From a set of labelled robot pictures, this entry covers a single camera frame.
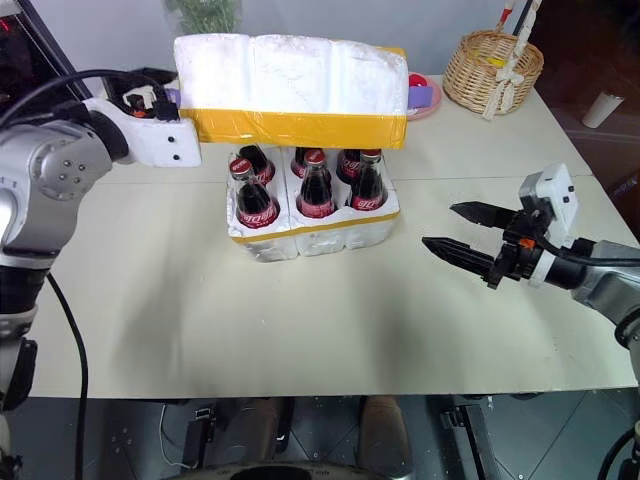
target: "yellow tape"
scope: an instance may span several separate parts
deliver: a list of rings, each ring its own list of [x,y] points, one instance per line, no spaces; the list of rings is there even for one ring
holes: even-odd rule
[[[402,148],[405,115],[270,113],[184,108],[201,142],[324,148]]]
[[[316,225],[314,227],[299,227],[287,232],[267,233],[256,237],[231,237],[236,243],[254,243],[263,242],[265,240],[275,240],[276,238],[293,237],[302,233],[322,232],[325,230],[334,230],[336,228],[352,227],[354,225],[366,225],[368,223],[384,222],[392,220],[400,215],[400,212],[389,213],[381,217],[357,218],[355,220],[345,220],[344,222],[331,223],[329,225]]]

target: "black cable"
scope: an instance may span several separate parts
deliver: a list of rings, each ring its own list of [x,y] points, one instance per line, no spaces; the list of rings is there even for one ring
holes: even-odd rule
[[[69,303],[64,297],[64,294],[62,293],[58,282],[56,282],[51,273],[47,274],[47,280],[49,280],[49,284],[51,284],[51,288],[53,288],[53,291],[55,292],[56,297],[58,297],[58,301],[60,302],[60,306],[62,307],[62,310],[64,310],[64,314],[67,316],[67,321],[69,322],[69,327],[71,328],[71,332],[73,333],[73,338],[75,339],[76,345],[78,346],[78,355],[80,356],[82,381],[80,386],[80,398],[78,400],[78,420],[76,422],[74,478],[75,480],[82,480],[82,469],[84,466],[84,427],[87,417],[87,391],[89,387],[89,367],[87,364],[87,351],[84,348],[84,342],[82,341],[80,330],[78,330],[78,325],[73,318],[71,307],[69,307]]]
[[[629,430],[620,435],[620,438],[616,440],[616,442],[611,445],[611,448],[607,452],[607,455],[602,460],[602,465],[600,466],[600,471],[598,472],[598,480],[607,480],[607,475],[609,475],[609,470],[611,470],[611,465],[613,465],[613,461],[616,459],[622,447],[624,447],[629,440],[633,438],[635,434],[635,428],[631,427]]]
[[[534,238],[540,247],[568,262],[589,267],[640,267],[640,258],[593,258],[578,255],[565,248],[558,248],[549,242],[540,230],[535,232]]]
[[[16,103],[14,103],[7,111],[0,117],[0,130],[7,127],[7,123],[9,120],[22,108],[24,108],[27,104],[29,104],[33,99],[42,95],[43,93],[57,87],[61,87],[63,85],[67,85],[71,82],[77,82],[78,80],[83,80],[86,78],[95,78],[95,77],[125,77],[125,76],[134,76],[138,78],[143,78],[146,82],[152,85],[153,92],[158,100],[167,100],[167,93],[160,83],[158,83],[155,79],[148,77],[142,73],[136,72],[126,72],[123,70],[109,70],[109,69],[96,69],[96,70],[84,70],[81,72],[71,73],[69,75],[63,75],[61,77],[56,77],[49,80],[46,83],[43,83],[35,90],[32,90],[24,97],[20,98]]]
[[[631,313],[627,314],[618,325],[616,325],[616,329],[613,332],[613,335],[616,337],[616,341],[624,348],[629,348],[629,338],[627,337],[626,330],[631,326],[633,322],[640,318],[640,308],[635,309]]]

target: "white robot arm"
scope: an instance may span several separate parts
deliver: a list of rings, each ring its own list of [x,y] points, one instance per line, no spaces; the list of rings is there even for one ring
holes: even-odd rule
[[[16,468],[1,413],[31,389],[37,345],[25,335],[49,269],[74,233],[84,195],[114,162],[201,163],[191,120],[179,119],[166,98],[161,108],[162,115],[136,118],[93,98],[62,106],[61,119],[37,126],[8,127],[19,122],[6,113],[0,118],[0,478],[3,469]]]

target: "table surface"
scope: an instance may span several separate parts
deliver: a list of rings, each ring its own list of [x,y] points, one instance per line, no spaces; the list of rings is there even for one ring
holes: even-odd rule
[[[636,244],[537,94],[489,123],[446,97],[387,151],[402,214],[381,245],[256,263],[226,233],[226,160],[116,166],[87,195],[54,266],[88,350],[91,397],[497,393],[635,385],[613,326],[551,286],[488,289],[430,254],[450,236],[494,255],[500,232],[450,204],[518,207],[529,173],[564,161],[575,234]],[[32,337],[36,396],[74,397],[80,368],[49,287]]]

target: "bottle label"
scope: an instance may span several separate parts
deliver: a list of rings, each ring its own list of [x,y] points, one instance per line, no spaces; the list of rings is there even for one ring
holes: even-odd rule
[[[295,159],[291,162],[291,171],[299,178],[304,178],[304,166],[300,165]]]
[[[279,208],[275,201],[271,201],[267,209],[260,213],[244,213],[238,211],[238,220],[245,227],[261,228],[273,223],[278,218]]]
[[[263,168],[261,172],[258,172],[256,174],[256,177],[261,184],[266,185],[273,179],[273,175],[275,174],[275,172],[276,167],[273,165],[273,163],[267,162],[267,167]]]
[[[378,195],[374,198],[362,198],[354,195],[351,198],[351,206],[356,210],[376,210],[382,206],[383,203],[382,195]]]
[[[358,174],[358,166],[360,165],[360,161],[358,160],[349,160],[348,158],[343,158],[340,162],[340,171],[342,175],[354,179]]]
[[[333,201],[329,200],[327,203],[320,205],[312,205],[304,200],[300,199],[300,213],[309,218],[324,218],[328,217],[334,212]]]

